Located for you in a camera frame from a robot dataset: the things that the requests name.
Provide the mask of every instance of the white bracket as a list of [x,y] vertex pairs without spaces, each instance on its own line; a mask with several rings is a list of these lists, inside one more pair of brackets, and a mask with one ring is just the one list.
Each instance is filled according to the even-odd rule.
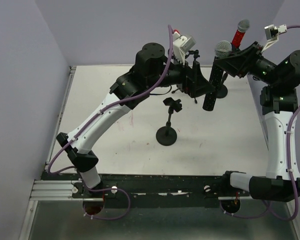
[[262,49],[262,53],[265,50],[269,49],[271,46],[273,46],[276,42],[278,42],[279,35],[286,33],[288,30],[286,24],[280,25],[278,27],[275,26],[274,24],[271,24],[269,26],[266,26],[264,28],[264,31],[265,31],[265,37],[267,41],[265,46]]

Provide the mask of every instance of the white table surface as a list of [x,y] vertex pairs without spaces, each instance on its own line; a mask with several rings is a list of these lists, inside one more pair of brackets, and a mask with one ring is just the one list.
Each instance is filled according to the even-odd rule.
[[[80,125],[102,102],[116,79],[129,69],[130,66],[78,66],[59,132],[68,133]],[[209,79],[211,69],[201,70]],[[233,170],[264,176],[268,150],[248,80],[229,76],[225,85],[228,96],[217,99],[212,112],[202,109],[204,96],[197,99],[198,104],[181,92],[150,96],[112,125],[94,145],[98,172],[222,175]],[[157,88],[153,93],[165,93],[168,89]],[[157,130],[168,119],[168,107],[163,104],[167,97],[181,99],[183,107],[171,118],[178,134],[172,146],[156,141]],[[59,149],[56,142],[53,154]],[[63,153],[52,170],[70,164]]]

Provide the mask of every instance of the red mark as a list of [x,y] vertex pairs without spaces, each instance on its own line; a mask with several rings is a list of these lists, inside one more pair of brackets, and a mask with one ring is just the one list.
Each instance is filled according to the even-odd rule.
[[131,126],[134,127],[134,113],[131,112]]

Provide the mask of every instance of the screw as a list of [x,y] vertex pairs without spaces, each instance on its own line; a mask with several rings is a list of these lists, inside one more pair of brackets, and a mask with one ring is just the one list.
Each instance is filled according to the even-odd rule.
[[78,192],[78,188],[76,188],[75,186],[71,189],[71,192],[73,194],[76,194]]

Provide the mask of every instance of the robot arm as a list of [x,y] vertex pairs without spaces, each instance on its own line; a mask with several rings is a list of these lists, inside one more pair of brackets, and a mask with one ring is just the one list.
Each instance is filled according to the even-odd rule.
[[260,103],[268,133],[268,166],[266,177],[243,172],[226,172],[230,185],[250,192],[254,199],[289,202],[294,199],[292,181],[300,196],[300,173],[296,161],[296,118],[291,125],[290,158],[287,154],[288,124],[298,108],[295,87],[300,84],[300,50],[292,52],[280,64],[262,56],[263,47],[254,42],[214,63],[229,75],[240,78],[249,74],[267,84],[261,91]]
[[[173,51],[178,57],[174,58],[174,63],[170,63],[168,72],[159,87],[177,85],[181,92],[188,94],[191,98],[213,92],[215,88],[202,75],[199,62],[194,60],[191,68],[185,61],[185,54],[195,44],[194,39],[191,36],[181,36],[175,31],[173,40]],[[68,144],[65,148],[68,158],[89,188],[94,188],[101,182],[96,168],[98,158],[93,153],[92,147],[113,123],[133,110],[150,94],[114,105],[105,112],[101,110],[105,106],[138,96],[150,89],[158,81],[167,61],[163,46],[154,42],[144,45],[135,56],[135,64],[129,72],[118,77],[94,112],[73,131],[68,134],[62,132],[58,134],[57,141],[62,147]]]

